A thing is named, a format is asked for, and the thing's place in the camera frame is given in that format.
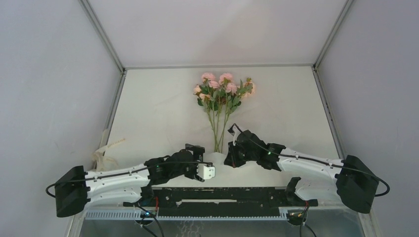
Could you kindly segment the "white wrapping paper sheet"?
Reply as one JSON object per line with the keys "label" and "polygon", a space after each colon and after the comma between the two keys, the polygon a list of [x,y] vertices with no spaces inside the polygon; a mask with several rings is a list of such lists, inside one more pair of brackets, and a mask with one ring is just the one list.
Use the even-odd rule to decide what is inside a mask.
{"label": "white wrapping paper sheet", "polygon": [[119,168],[171,155],[185,144],[203,146],[213,160],[216,177],[204,182],[178,177],[167,187],[272,187],[285,186],[289,172],[266,170],[255,162],[240,168],[223,164],[213,152],[213,131],[208,115],[193,93],[203,73],[231,73],[235,82],[251,78],[255,93],[246,97],[230,116],[266,143],[321,158],[338,158],[332,132],[309,66],[190,69],[137,69],[127,72],[106,151]]}

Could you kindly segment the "pink flower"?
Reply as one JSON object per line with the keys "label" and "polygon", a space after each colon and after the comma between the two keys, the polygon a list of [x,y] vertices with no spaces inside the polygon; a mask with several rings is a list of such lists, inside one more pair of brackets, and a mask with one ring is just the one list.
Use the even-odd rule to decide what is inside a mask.
{"label": "pink flower", "polygon": [[243,82],[240,80],[239,84],[236,84],[232,81],[225,81],[220,88],[221,97],[220,97],[220,108],[221,112],[220,114],[224,115],[223,121],[222,121],[222,130],[220,139],[218,141],[218,151],[220,153],[223,153],[224,148],[224,137],[225,137],[225,130],[227,126],[227,122],[229,120],[229,117],[231,115],[231,111],[233,107],[236,105],[234,100],[236,97],[240,96],[240,90],[243,87]]}
{"label": "pink flower", "polygon": [[215,152],[220,152],[220,144],[218,139],[218,125],[219,125],[219,103],[217,101],[218,89],[214,89],[209,85],[196,85],[194,88],[194,95],[197,97],[197,104],[203,108],[207,114],[210,127],[213,133],[213,148]]}
{"label": "pink flower", "polygon": [[233,82],[228,82],[225,86],[225,105],[226,113],[231,114],[241,106],[242,100],[252,94],[255,91],[255,85],[251,78],[247,78],[246,81],[240,80],[240,84],[236,85]]}

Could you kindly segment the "pink flower two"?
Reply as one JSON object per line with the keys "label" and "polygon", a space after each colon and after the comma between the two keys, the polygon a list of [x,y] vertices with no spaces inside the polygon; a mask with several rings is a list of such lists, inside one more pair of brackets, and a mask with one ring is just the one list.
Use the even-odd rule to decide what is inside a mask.
{"label": "pink flower two", "polygon": [[219,118],[219,125],[220,125],[220,112],[221,112],[221,108],[220,108],[220,96],[221,96],[220,85],[219,85],[218,81],[216,80],[215,75],[213,75],[211,73],[204,73],[202,75],[202,83],[201,84],[209,85],[210,87],[212,87],[214,89],[218,89],[217,101],[219,103],[218,118]]}

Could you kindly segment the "pink flower one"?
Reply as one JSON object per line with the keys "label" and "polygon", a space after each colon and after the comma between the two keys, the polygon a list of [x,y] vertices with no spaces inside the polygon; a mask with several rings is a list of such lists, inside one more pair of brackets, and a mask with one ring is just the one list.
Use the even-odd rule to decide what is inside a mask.
{"label": "pink flower one", "polygon": [[214,151],[222,153],[224,150],[225,129],[230,114],[234,111],[238,100],[237,85],[233,82],[233,75],[229,73],[222,74],[218,80],[218,86],[215,87],[215,96],[213,102],[213,122],[215,144]]}

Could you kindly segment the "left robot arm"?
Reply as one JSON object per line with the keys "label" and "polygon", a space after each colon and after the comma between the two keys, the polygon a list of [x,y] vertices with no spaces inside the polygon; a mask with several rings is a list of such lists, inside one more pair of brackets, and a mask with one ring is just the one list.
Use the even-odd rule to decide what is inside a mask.
{"label": "left robot arm", "polygon": [[110,171],[85,171],[75,166],[46,188],[55,199],[56,216],[70,217],[95,205],[139,202],[148,206],[154,201],[153,185],[184,176],[204,182],[215,177],[215,167],[205,162],[205,149],[186,144],[185,148],[139,165]]}

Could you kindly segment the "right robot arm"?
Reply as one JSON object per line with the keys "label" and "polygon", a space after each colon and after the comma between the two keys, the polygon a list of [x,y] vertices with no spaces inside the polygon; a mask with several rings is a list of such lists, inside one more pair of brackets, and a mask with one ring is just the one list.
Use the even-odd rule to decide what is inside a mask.
{"label": "right robot arm", "polygon": [[349,209],[368,214],[374,199],[390,192],[390,185],[376,176],[358,157],[327,159],[292,150],[282,144],[265,143],[249,130],[231,127],[224,164],[233,168],[253,161],[266,170],[296,173],[288,185],[286,201],[326,199],[341,201]]}

